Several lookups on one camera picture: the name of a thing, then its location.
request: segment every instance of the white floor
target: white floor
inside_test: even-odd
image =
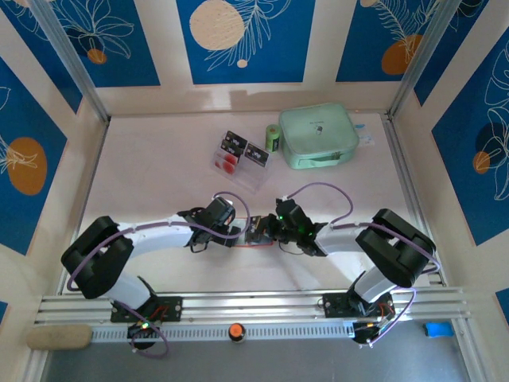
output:
[[[212,155],[227,130],[263,146],[266,126],[277,121],[274,112],[113,118],[81,230],[102,215],[123,222],[160,219],[205,206],[221,190],[239,193],[252,213],[267,214],[274,211],[276,197],[311,181],[331,182],[352,197],[350,221],[370,220],[380,208],[410,219],[378,114],[352,115],[354,124],[366,125],[375,144],[358,148],[350,162],[292,170],[277,152],[270,178],[255,195],[211,169]],[[329,221],[348,208],[338,192],[325,187],[307,189],[296,201],[314,221]],[[242,216],[242,205],[235,207]],[[369,267],[361,253],[311,258],[288,255],[276,246],[227,249],[211,244],[200,254],[172,248],[139,256],[126,270],[144,277],[156,291],[236,291],[347,288]],[[426,283],[427,277],[420,279],[421,285]]]

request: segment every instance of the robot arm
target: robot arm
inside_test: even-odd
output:
[[[198,224],[223,235],[235,236],[240,229],[228,227],[233,218],[235,210],[222,197],[215,198],[206,209],[182,211],[164,220],[143,224],[116,224],[109,216],[103,216],[63,254],[61,262],[73,274],[83,266],[94,248],[113,238],[107,247],[84,264],[74,281],[85,298],[108,297],[130,306],[141,315],[151,315],[159,305],[157,295],[145,280],[123,271],[127,260],[166,248],[189,246],[192,251],[199,245],[206,248],[211,240],[231,247],[234,240],[220,239],[186,224]]]
[[[293,199],[277,199],[276,205],[278,215],[264,218],[260,232],[284,244],[294,242],[306,255],[361,251],[375,264],[329,302],[333,317],[372,317],[391,290],[413,286],[430,259],[437,265],[433,241],[389,209],[381,209],[371,223],[332,226],[313,223]]]

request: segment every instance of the beige sponge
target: beige sponge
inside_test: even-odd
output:
[[[38,326],[26,336],[26,344],[33,350],[74,350],[86,348],[91,337],[88,325]]]

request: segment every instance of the blue sponge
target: blue sponge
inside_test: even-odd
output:
[[[450,322],[428,322],[424,324],[426,336],[430,338],[436,337],[454,337],[453,326]]]

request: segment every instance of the red object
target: red object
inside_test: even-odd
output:
[[[226,159],[227,162],[230,162],[232,165],[237,164],[237,157],[232,154],[226,154],[224,159]]]
[[[232,175],[235,172],[235,166],[229,162],[223,163],[223,170]]]

